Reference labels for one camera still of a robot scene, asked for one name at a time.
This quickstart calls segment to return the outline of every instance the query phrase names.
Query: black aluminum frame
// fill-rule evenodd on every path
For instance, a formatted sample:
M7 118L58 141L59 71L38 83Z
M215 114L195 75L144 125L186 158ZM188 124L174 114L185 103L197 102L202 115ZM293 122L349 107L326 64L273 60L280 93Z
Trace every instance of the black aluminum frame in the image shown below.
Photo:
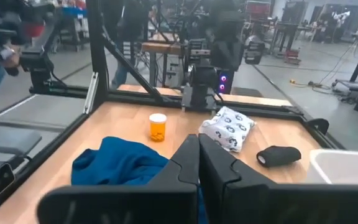
M99 82L96 86L96 94L94 98L93 110L89 114L80 115L74 122L69 125L56 139L54 139L49 145L47 145L42 151L40 151L18 174L16 182L14 182L9 189L0 197L0 206L7 200L88 118L95 112L99 106L106 101L132 103L137 105L149 105L168 108L181 108L180 96L162 96L151 87L143 77L136 77L136 71L130 65L130 63L116 55L112 54L118 59L119 62L127 66L131 74L137 79L143 79L140 84L148 91L148 93L138 93L131 91L109 91L108 90L108 73L106 54L104 53L105 46L108 48L114 48L114 43L106 41L106 37L103 34L101 11L99 8L100 0L87 1L88 10L88 24L89 24L89 38L91 46L91 58L94 73L98 74ZM31 93L40 95L52 95L52 96L65 96L73 98L86 98L88 88L80 86L64 86L64 87L51 87L49 89L30 89ZM218 109L222 106L228 106L240 113L244 113L247 116L258 116L263 118L275 118L285 119L299 122L316 140L316 142L322 148L331 149L344 149L334 138L332 138L326 130L315 126L315 122L308 119L302 111L293 106L270 106L259 105L253 103L239 103L225 101L218 103Z

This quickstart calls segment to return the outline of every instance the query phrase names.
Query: wooden tabletop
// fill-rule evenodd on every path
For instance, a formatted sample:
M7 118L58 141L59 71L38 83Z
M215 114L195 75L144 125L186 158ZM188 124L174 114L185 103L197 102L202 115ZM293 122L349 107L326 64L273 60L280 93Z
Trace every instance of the wooden tabletop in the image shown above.
M121 87L126 90L132 88L134 89L127 85ZM171 90L159 91L173 93ZM255 102L252 98L239 99ZM164 142L149 139L149 116L152 113L167 115ZM296 121L251 118L257 125L247 136L242 151L234 155L276 182L302 182L309 166L309 153L320 148L318 143ZM116 136L141 142L162 156L171 158L187 135L197 134L200 124L206 119L210 119L209 114L125 103L104 103L0 206L0 224L37 223L35 213L39 200L47 192L69 185L73 160L87 148L98 149L104 137ZM302 153L302 159L289 166L265 169L255 157L259 151L272 145L296 147Z
M121 85L119 90L124 91L135 91L139 93L146 93L146 90L140 85ZM169 88L156 88L161 94L168 96L181 96L179 90ZM221 94L225 101L241 102L241 103L255 103L261 105L272 105L272 106L292 106L287 100L278 100L270 98L261 98L253 96L239 96L239 95L227 95Z
M169 41L177 40L177 37L174 38L173 34L164 33L164 35L168 38ZM151 38L152 40L159 40L165 41L161 34L155 34ZM181 54L181 47L178 44L162 44L162 43L155 43L155 42L144 42L142 43L142 50L144 52L155 52L160 54L173 54L173 55L180 55Z

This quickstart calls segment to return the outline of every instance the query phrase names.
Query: blue towel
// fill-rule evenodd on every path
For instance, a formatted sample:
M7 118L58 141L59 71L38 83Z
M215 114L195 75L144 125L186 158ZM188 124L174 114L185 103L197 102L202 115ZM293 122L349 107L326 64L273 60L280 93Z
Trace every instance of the blue towel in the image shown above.
M168 159L153 149L120 138L106 137L99 150L87 149L73 162L72 185L144 185L157 175ZM199 194L198 223L206 224Z

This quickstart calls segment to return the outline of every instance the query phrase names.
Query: white plastic bag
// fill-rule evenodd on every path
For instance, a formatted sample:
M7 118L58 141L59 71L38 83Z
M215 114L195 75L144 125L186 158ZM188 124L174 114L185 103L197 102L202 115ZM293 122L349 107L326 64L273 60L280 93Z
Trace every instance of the white plastic bag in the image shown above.
M204 121L198 131L229 152L241 152L242 143L254 125L247 116L224 106L213 119Z

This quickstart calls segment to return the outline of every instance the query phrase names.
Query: orange pill bottle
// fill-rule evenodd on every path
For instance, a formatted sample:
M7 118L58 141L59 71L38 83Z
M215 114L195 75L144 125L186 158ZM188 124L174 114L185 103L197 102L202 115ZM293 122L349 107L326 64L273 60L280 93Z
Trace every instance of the orange pill bottle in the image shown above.
M167 116L160 113L150 115L150 139L155 142L161 142L165 139L165 125Z

